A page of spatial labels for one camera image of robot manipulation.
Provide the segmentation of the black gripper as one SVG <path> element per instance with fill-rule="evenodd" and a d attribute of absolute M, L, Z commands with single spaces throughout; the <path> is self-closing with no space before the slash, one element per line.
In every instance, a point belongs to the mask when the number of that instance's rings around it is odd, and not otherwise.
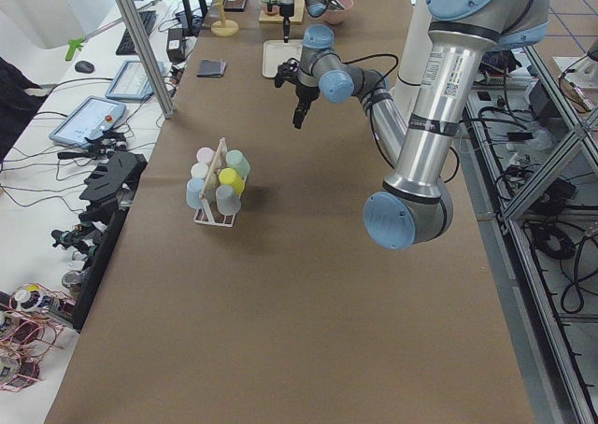
<path fill-rule="evenodd" d="M 280 64 L 274 77 L 275 87 L 281 88 L 285 82 L 296 85 L 298 70 L 299 61 L 296 59 L 289 59 Z M 295 95 L 298 102 L 293 112 L 292 123 L 295 129 L 301 129 L 311 103 L 314 101 L 314 90 L 310 87 L 296 87 Z"/>
<path fill-rule="evenodd" d="M 288 43 L 291 31 L 291 17 L 293 16 L 293 0 L 278 0 L 279 15 L 283 18 L 283 42 Z"/>

